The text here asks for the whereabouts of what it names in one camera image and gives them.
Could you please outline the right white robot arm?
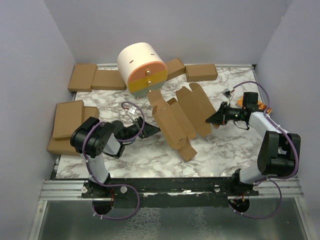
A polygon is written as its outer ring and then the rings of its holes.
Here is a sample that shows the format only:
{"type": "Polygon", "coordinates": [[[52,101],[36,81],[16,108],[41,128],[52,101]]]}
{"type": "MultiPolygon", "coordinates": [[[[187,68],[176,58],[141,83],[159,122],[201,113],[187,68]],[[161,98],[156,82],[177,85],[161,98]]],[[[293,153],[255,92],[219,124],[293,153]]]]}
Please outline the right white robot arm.
{"type": "Polygon", "coordinates": [[[301,137],[276,125],[258,105],[258,93],[245,92],[243,106],[234,108],[224,101],[216,113],[206,119],[212,125],[226,125],[229,121],[245,122],[263,137],[257,163],[237,169],[230,178],[229,190],[236,196],[252,190],[255,183],[269,178],[288,179],[299,168],[301,137]]]}

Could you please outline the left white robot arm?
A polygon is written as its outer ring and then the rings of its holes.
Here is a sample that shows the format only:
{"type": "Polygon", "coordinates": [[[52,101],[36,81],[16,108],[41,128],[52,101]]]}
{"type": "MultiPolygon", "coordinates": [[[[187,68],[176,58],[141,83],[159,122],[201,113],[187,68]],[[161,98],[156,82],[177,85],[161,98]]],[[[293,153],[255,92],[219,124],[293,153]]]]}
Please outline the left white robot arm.
{"type": "Polygon", "coordinates": [[[102,122],[91,116],[73,132],[70,145],[83,157],[89,181],[94,183],[94,193],[103,198],[111,190],[110,173],[105,167],[103,155],[119,159],[125,147],[136,138],[145,139],[160,131],[159,127],[145,122],[141,116],[130,126],[124,126],[120,120],[102,122]]]}

